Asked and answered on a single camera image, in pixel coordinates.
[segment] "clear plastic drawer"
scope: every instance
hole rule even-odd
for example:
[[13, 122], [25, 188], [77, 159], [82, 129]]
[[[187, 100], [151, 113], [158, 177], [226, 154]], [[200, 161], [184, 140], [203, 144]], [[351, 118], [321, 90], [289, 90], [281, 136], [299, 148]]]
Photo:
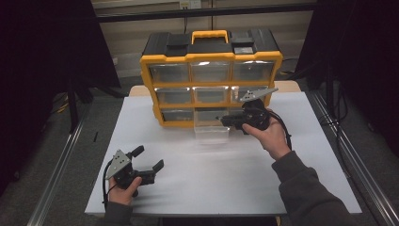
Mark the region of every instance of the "clear plastic drawer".
[[186, 63], [152, 64], [149, 66], [152, 82], [188, 82], [188, 66]]
[[201, 125], [222, 125], [218, 118], [228, 114], [226, 107], [197, 107], [195, 109], [195, 122], [197, 126]]
[[234, 81], [266, 81], [273, 72], [274, 61], [250, 60], [236, 61], [233, 64]]
[[194, 87], [196, 103], [226, 103], [229, 87]]
[[191, 63], [195, 82], [221, 82], [229, 80], [229, 61], [204, 61]]
[[191, 103], [190, 88], [156, 88], [154, 90], [159, 104]]
[[166, 108], [161, 109], [164, 121], [192, 121], [192, 108]]

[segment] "white table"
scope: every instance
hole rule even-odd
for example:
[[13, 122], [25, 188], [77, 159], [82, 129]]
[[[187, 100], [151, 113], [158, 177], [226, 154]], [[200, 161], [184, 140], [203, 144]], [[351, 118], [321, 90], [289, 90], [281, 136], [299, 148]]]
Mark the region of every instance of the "white table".
[[[286, 123], [293, 149], [320, 181], [343, 200], [350, 213], [358, 202], [303, 92], [274, 93], [269, 106]], [[117, 149], [145, 152], [133, 159], [136, 170], [149, 170], [160, 159], [165, 167], [155, 184], [141, 186], [134, 214], [157, 217], [243, 217], [285, 214], [274, 160], [252, 136], [231, 131], [229, 143], [199, 144], [193, 129], [163, 128], [152, 114], [148, 96], [127, 97], [86, 209], [104, 214], [102, 177]]]

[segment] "storage drawer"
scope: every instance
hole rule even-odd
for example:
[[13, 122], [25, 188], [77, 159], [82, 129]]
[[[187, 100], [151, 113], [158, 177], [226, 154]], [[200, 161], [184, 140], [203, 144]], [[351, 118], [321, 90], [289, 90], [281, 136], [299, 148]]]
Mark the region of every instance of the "storage drawer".
[[188, 82], [188, 66], [186, 63], [152, 64], [149, 66], [152, 82]]
[[161, 109], [164, 121], [192, 121], [192, 108], [166, 108]]
[[159, 104], [191, 103], [191, 88], [156, 88], [154, 90]]
[[191, 72], [195, 82], [222, 82], [229, 80], [229, 61], [204, 61], [191, 63]]
[[229, 87], [195, 87], [194, 101], [196, 103], [226, 103]]
[[267, 81], [273, 72], [274, 61], [250, 60], [233, 63], [234, 81]]

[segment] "person's right hand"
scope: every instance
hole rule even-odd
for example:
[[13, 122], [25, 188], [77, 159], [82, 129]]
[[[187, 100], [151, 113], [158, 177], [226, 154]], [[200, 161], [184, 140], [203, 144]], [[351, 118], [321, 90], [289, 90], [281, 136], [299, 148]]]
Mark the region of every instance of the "person's right hand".
[[130, 205], [133, 199], [133, 194], [141, 184], [141, 177], [136, 177], [134, 181], [126, 189], [122, 189], [117, 186], [117, 182], [114, 177], [109, 179], [109, 201], [116, 202], [119, 204]]
[[257, 138], [261, 142], [262, 147], [276, 161], [291, 151], [285, 140], [285, 133], [281, 124], [274, 118], [270, 119], [270, 125], [264, 131], [246, 123], [243, 124], [243, 129], [248, 134]]

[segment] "black cable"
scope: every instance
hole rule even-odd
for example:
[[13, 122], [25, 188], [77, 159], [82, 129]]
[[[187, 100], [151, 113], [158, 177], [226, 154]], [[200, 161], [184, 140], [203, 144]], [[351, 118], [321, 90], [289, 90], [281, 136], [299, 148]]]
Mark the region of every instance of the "black cable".
[[352, 5], [352, 8], [351, 8], [349, 17], [346, 20], [346, 24], [345, 24], [344, 29], [343, 29], [343, 34], [339, 38], [338, 46], [337, 46], [336, 51], [335, 51], [335, 56], [332, 57], [333, 59], [339, 57], [338, 53], [340, 53], [340, 51], [341, 51], [341, 48], [343, 46], [343, 39], [345, 38], [346, 32], [349, 30], [348, 28], [349, 28], [350, 22], [351, 22], [352, 18], [354, 17], [355, 8], [356, 8], [356, 5], [357, 5], [357, 2], [358, 2], [358, 0], [353, 0], [353, 5]]
[[108, 196], [109, 195], [109, 192], [112, 190], [112, 189], [114, 189], [114, 187], [116, 187], [117, 185], [114, 185], [114, 186], [112, 186], [111, 188], [109, 188], [108, 189], [108, 192], [106, 192], [106, 196]]
[[188, 19], [184, 17], [184, 34], [187, 32]]
[[[344, 105], [344, 107], [345, 107], [345, 111], [344, 111], [344, 115], [343, 115], [343, 116], [341, 116], [341, 113], [342, 113], [342, 111], [341, 111], [341, 99], [343, 100], [343, 105]], [[321, 117], [319, 117], [318, 120], [319, 120], [319, 122], [320, 122], [320, 124], [321, 124], [322, 126], [323, 126], [323, 125], [331, 125], [331, 124], [335, 124], [335, 125], [336, 125], [337, 131], [336, 131], [336, 140], [335, 140], [335, 141], [336, 141], [336, 146], [337, 146], [337, 153], [338, 153], [338, 156], [339, 156], [339, 158], [340, 158], [340, 160], [341, 160], [340, 162], [342, 163], [344, 173], [345, 173], [347, 179], [350, 180], [350, 181], [352, 182], [352, 184], [354, 185], [355, 189], [358, 191], [360, 197], [363, 199], [363, 201], [364, 201], [364, 203], [365, 203], [367, 209], [369, 210], [370, 214], [372, 215], [372, 218], [374, 219], [375, 223], [376, 223], [377, 225], [380, 225], [379, 222], [378, 222], [378, 220], [376, 219], [376, 216], [375, 216], [375, 214], [373, 213], [373, 211], [372, 211], [370, 205], [367, 203], [367, 201], [366, 201], [364, 195], [361, 193], [358, 184], [357, 184], [357, 183], [355, 182], [355, 180], [353, 179], [352, 173], [350, 172], [350, 170], [349, 170], [348, 166], [346, 165], [346, 162], [345, 162], [345, 160], [344, 160], [344, 158], [343, 158], [343, 152], [342, 152], [342, 150], [341, 150], [341, 143], [340, 143], [340, 136], [341, 136], [341, 133], [340, 133], [340, 132], [341, 132], [340, 123], [346, 118], [346, 116], [347, 116], [347, 114], [348, 114], [348, 106], [347, 106], [347, 102], [346, 102], [345, 95], [344, 95], [344, 89], [343, 89], [343, 87], [341, 86], [341, 84], [340, 84], [340, 86], [339, 86], [339, 90], [338, 90], [338, 100], [337, 100], [337, 104], [334, 106], [334, 109], [335, 109], [335, 108], [337, 108], [337, 115], [336, 115], [336, 116], [337, 116], [337, 119], [336, 119], [335, 121], [331, 121], [331, 122], [328, 122], [328, 123], [321, 123], [321, 122], [320, 122], [320, 119], [323, 118], [323, 117], [328, 116], [328, 113], [327, 113], [327, 114], [324, 114], [324, 115], [321, 116]]]
[[281, 117], [280, 117], [278, 114], [276, 114], [275, 112], [269, 111], [269, 113], [270, 113], [270, 116], [271, 116], [271, 117], [275, 118], [275, 119], [281, 124], [282, 129], [283, 129], [284, 132], [285, 132], [285, 139], [287, 140], [287, 145], [288, 145], [288, 147], [290, 148], [290, 150], [292, 150], [292, 149], [293, 149], [293, 146], [292, 146], [292, 143], [291, 143], [291, 135], [288, 133], [288, 129], [287, 129], [287, 126], [285, 126], [284, 121], [283, 121], [283, 120], [281, 119]]
[[106, 210], [106, 206], [108, 205], [108, 193], [105, 191], [105, 176], [106, 176], [106, 172], [108, 171], [109, 166], [111, 166], [111, 163], [112, 163], [112, 160], [106, 164], [105, 169], [104, 169], [104, 174], [103, 174], [103, 198], [104, 198], [103, 204], [104, 204], [105, 210]]
[[[211, 1], [211, 8], [214, 8], [214, 0]], [[211, 16], [211, 30], [214, 30], [214, 16]]]

